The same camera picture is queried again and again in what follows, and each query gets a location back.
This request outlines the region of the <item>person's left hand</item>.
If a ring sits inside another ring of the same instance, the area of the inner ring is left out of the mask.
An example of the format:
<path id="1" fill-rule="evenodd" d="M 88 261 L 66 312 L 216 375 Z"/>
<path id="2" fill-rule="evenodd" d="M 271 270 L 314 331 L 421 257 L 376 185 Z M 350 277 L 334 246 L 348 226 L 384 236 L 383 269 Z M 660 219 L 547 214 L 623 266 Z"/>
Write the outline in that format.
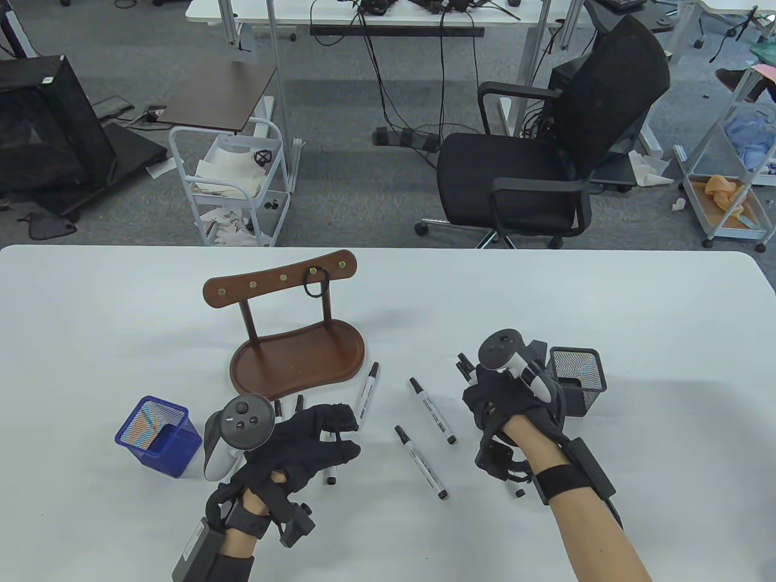
<path id="1" fill-rule="evenodd" d="M 259 494 L 272 474 L 285 475 L 284 488 L 297 493 L 320 471 L 354 460 L 360 446 L 341 438 L 358 425 L 347 404 L 319 404 L 304 409 L 275 425 L 271 437 L 245 455 L 246 463 L 231 478 L 241 489 Z"/>

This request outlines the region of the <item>person's right hand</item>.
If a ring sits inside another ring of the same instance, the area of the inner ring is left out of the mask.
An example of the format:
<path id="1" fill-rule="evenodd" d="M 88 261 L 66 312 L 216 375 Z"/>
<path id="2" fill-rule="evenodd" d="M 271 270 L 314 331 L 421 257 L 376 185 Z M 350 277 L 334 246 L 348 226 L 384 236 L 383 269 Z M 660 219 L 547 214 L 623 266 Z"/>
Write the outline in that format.
<path id="1" fill-rule="evenodd" d="M 564 446 L 570 441 L 561 430 L 560 416 L 555 400 L 546 403 L 538 399 L 521 379 L 507 372 L 488 370 L 477 365 L 477 382 L 463 392 L 463 401 L 473 413 L 477 428 L 490 437 L 499 439 L 522 450 L 524 444 L 507 434 L 507 423 L 523 416 L 544 437 Z"/>

